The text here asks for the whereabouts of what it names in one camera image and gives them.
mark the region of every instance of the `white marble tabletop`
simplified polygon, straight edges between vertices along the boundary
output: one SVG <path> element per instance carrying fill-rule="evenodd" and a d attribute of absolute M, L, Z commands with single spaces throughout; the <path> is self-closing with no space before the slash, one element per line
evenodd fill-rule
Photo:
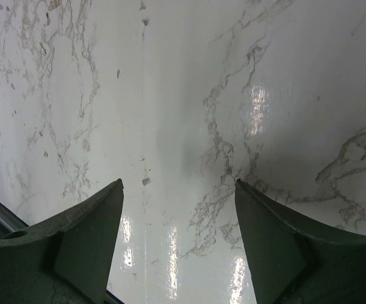
<path fill-rule="evenodd" d="M 256 303 L 237 178 L 366 234 L 366 0 L 0 0 L 0 201 L 117 178 L 126 304 Z"/>

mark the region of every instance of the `glossy white surface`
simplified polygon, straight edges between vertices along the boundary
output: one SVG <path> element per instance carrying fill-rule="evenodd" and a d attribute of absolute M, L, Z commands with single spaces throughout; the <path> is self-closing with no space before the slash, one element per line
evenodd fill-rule
<path fill-rule="evenodd" d="M 255 303 L 237 178 L 366 234 L 366 1 L 1 0 L 0 201 L 119 177 L 126 304 Z"/>

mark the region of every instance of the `marble surface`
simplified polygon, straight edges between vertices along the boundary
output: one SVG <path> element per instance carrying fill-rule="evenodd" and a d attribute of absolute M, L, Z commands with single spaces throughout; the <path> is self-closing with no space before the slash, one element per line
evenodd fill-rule
<path fill-rule="evenodd" d="M 0 0 L 0 201 L 119 177 L 126 304 L 256 303 L 237 178 L 366 234 L 366 1 Z"/>

